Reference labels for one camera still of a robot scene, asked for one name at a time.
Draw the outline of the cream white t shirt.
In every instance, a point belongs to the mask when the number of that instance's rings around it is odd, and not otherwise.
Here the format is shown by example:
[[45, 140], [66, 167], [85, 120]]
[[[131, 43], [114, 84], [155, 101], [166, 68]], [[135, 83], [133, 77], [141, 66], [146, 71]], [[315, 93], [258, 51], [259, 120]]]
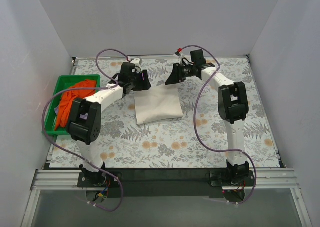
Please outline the cream white t shirt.
[[135, 116], [138, 125], [183, 117], [176, 85], [159, 85], [134, 93]]

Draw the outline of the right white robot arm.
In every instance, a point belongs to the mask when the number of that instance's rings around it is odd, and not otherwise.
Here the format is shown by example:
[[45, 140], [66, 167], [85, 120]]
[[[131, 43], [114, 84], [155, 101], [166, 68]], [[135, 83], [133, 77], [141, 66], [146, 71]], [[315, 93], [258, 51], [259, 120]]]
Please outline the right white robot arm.
[[173, 65], [166, 85], [183, 83], [189, 77], [197, 77], [218, 93], [218, 113], [223, 120], [227, 134], [227, 161], [225, 181], [237, 186], [249, 176], [250, 164], [245, 151], [244, 125], [249, 113], [246, 86], [235, 82], [219, 72], [220, 64], [207, 63], [202, 49], [190, 52], [191, 60], [185, 58], [179, 48], [175, 55], [179, 62]]

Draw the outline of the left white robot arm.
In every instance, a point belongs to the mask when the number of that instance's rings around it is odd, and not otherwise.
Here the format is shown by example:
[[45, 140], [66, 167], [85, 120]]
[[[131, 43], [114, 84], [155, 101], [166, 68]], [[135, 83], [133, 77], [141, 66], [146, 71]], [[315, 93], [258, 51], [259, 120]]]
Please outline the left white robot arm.
[[106, 89], [86, 98], [77, 97], [72, 102], [66, 131], [76, 142], [81, 156], [85, 158], [84, 164], [79, 166], [84, 178], [95, 187], [103, 186], [107, 180], [106, 174], [99, 170], [105, 168], [98, 153], [102, 112], [131, 91], [147, 91], [151, 88], [148, 72], [141, 69], [141, 62], [140, 58], [124, 62], [120, 72], [113, 76]]

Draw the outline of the orange t shirt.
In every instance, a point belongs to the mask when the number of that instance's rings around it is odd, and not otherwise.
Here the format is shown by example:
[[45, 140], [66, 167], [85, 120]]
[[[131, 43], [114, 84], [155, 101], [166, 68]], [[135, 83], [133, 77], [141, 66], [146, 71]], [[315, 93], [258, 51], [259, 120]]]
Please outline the orange t shirt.
[[[80, 81], [73, 86], [69, 87], [70, 89], [75, 88], [94, 88], [97, 86], [97, 81], [93, 79], [85, 79]], [[92, 96], [96, 91], [92, 89], [80, 89], [80, 90], [71, 90], [65, 92], [59, 102], [59, 112], [56, 118], [56, 123], [54, 130], [56, 131], [59, 127], [65, 128], [68, 122], [68, 118], [71, 112], [71, 107], [73, 100], [76, 98], [84, 99], [86, 97]]]

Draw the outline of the floral patterned table mat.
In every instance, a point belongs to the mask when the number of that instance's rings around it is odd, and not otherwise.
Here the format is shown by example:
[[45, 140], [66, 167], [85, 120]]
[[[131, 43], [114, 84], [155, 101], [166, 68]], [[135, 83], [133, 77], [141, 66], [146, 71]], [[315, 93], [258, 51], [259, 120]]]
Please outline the floral patterned table mat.
[[[245, 151], [257, 168], [278, 168], [266, 113], [246, 58], [221, 58], [220, 73], [246, 86], [249, 112], [245, 120]], [[218, 113], [218, 93], [196, 78], [178, 86], [183, 117], [146, 125], [136, 120], [133, 93], [102, 113], [97, 144], [108, 168], [224, 168], [227, 133]]]

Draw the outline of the green plastic tray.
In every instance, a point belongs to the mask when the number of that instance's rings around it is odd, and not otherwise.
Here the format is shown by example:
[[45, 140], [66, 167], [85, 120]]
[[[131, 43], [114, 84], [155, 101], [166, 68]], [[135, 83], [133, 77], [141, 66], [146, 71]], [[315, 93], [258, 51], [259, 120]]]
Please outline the green plastic tray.
[[[87, 74], [87, 75], [62, 75], [58, 78], [55, 90], [53, 92], [54, 95], [57, 95], [59, 92], [68, 89], [69, 91], [75, 90], [93, 90], [93, 87], [81, 87], [81, 88], [71, 88], [71, 86], [75, 85], [78, 82], [84, 81], [86, 79], [96, 80], [97, 84], [95, 88], [100, 87], [101, 77], [98, 74]], [[59, 106], [61, 97], [63, 94], [58, 94], [50, 103], [49, 108], [46, 111], [46, 117], [44, 121], [44, 127], [49, 136], [67, 136], [68, 133], [66, 131], [66, 127], [59, 127], [57, 130], [55, 129], [57, 115], [55, 114], [55, 108]]]

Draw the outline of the purple t shirt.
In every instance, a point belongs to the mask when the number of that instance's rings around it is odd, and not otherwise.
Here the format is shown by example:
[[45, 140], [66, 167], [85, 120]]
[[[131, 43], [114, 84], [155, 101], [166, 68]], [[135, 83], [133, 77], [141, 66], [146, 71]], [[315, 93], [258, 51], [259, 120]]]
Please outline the purple t shirt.
[[56, 107], [56, 108], [54, 109], [54, 112], [55, 112], [56, 115], [58, 115], [58, 114], [59, 114], [59, 107]]

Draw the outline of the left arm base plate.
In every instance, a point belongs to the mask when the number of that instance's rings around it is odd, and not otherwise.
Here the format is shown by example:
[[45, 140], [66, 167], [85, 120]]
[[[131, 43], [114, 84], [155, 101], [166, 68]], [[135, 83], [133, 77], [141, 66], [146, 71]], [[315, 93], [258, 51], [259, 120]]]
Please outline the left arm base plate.
[[116, 177], [111, 177], [105, 173], [94, 172], [93, 175], [89, 176], [88, 174], [80, 172], [77, 187], [100, 192], [108, 187], [104, 193], [108, 192], [110, 196], [120, 196], [121, 188], [117, 177], [121, 177], [121, 175], [120, 172], [116, 172], [115, 175]]

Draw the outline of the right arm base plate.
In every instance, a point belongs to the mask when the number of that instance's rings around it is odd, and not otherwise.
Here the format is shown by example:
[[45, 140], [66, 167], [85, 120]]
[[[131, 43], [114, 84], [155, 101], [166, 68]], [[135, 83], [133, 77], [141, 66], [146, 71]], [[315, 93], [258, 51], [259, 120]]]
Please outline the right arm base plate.
[[211, 187], [252, 187], [254, 184], [254, 174], [252, 171], [249, 172], [249, 176], [243, 180], [230, 180], [227, 174], [222, 170], [210, 170], [204, 176], [205, 180]]

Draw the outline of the aluminium frame rail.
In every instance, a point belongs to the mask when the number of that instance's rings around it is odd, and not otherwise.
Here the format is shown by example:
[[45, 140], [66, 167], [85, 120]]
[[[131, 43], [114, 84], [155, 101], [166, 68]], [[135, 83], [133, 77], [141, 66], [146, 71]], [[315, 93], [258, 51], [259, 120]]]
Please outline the aluminium frame rail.
[[[211, 187], [221, 169], [112, 169], [121, 195], [77, 187], [80, 170], [38, 170], [24, 227], [310, 227], [290, 168], [260, 168], [253, 186]], [[97, 199], [95, 204], [90, 200]]]

